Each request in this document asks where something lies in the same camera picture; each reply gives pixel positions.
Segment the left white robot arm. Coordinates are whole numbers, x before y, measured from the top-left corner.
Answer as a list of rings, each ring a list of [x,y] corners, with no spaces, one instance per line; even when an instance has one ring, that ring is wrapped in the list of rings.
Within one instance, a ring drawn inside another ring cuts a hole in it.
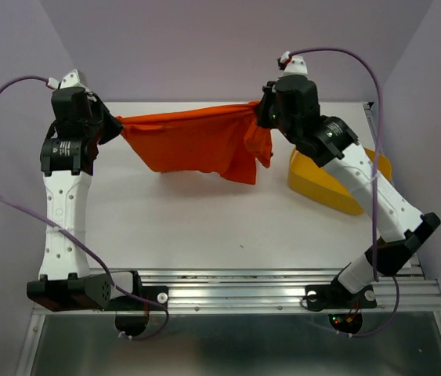
[[[55,90],[51,104],[55,119],[40,153],[47,198],[45,250],[38,280],[27,284],[27,297],[53,312],[105,309],[110,278],[91,274],[81,246],[99,146],[118,137],[123,126],[83,87]]]

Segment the aluminium rail frame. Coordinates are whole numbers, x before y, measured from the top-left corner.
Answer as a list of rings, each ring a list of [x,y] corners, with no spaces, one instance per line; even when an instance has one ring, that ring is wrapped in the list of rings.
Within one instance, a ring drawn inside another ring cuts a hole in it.
[[[290,144],[245,186],[215,175],[152,173],[127,144],[103,148],[86,240],[122,277],[168,287],[161,313],[34,307],[20,375],[441,375],[441,291],[416,258],[374,285],[364,338],[336,333],[301,300],[370,243],[370,221],[286,184]]]

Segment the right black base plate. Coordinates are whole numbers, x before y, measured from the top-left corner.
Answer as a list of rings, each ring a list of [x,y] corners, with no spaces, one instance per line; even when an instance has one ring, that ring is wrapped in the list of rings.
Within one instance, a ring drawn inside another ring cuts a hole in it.
[[[340,284],[310,284],[300,305],[311,312],[323,310],[374,309],[378,306],[374,289],[367,285],[353,294]]]

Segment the yellow plastic basket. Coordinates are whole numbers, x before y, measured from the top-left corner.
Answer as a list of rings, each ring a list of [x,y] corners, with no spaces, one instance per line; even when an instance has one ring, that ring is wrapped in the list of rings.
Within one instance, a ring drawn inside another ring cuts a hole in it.
[[[314,161],[292,150],[287,183],[296,193],[350,215],[372,215],[372,167],[378,163],[378,176],[390,180],[392,166],[375,151],[359,151],[357,146],[345,153],[344,161],[334,160],[320,168]]]

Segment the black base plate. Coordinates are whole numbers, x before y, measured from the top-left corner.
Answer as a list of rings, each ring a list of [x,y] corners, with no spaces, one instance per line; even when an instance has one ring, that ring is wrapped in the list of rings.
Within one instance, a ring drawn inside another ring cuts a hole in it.
[[[168,300],[166,298],[159,298],[159,295],[167,295],[168,287],[164,285],[157,286],[148,286],[143,285],[142,287],[138,287],[134,292],[134,295],[138,295],[140,298],[144,298],[148,301],[157,303],[161,306],[168,306]],[[163,311],[162,308],[156,307],[155,305],[151,305],[149,303],[137,301],[134,298],[128,297],[127,295],[121,295],[114,299],[111,299],[108,302],[106,311],[114,311],[114,312],[151,312],[151,311]]]
[[[323,310],[374,309],[378,306],[374,289],[367,285],[353,294],[340,284],[310,284],[300,305],[311,312]]]

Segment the orange t shirt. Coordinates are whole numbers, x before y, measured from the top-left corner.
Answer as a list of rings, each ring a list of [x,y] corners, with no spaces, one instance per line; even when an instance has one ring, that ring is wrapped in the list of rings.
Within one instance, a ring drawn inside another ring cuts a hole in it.
[[[122,137],[153,172],[217,173],[254,185],[257,164],[269,168],[271,131],[258,126],[256,102],[117,119]]]

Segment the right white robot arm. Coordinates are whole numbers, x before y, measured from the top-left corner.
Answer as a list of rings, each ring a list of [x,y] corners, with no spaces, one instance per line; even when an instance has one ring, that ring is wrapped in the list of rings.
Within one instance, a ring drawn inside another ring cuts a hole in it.
[[[279,130],[300,154],[337,179],[372,221],[372,245],[316,296],[347,306],[377,277],[394,277],[441,220],[415,208],[394,188],[341,118],[321,114],[313,81],[291,74],[267,82],[262,92],[258,126]]]

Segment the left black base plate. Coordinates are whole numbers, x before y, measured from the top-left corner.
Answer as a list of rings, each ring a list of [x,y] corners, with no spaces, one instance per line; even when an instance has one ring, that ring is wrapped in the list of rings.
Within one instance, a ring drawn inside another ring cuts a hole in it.
[[[167,295],[168,287],[164,285],[157,286],[148,286],[143,285],[142,287],[138,287],[134,292],[134,295],[138,295],[140,298],[144,298],[148,301],[157,303],[161,306],[168,306],[168,300],[166,298],[159,298],[159,295]],[[127,295],[121,295],[114,299],[111,299],[108,302],[106,311],[114,311],[114,312],[151,312],[151,311],[163,311],[162,308],[156,307],[155,305],[151,305],[149,303],[137,301],[134,298],[128,297]]]

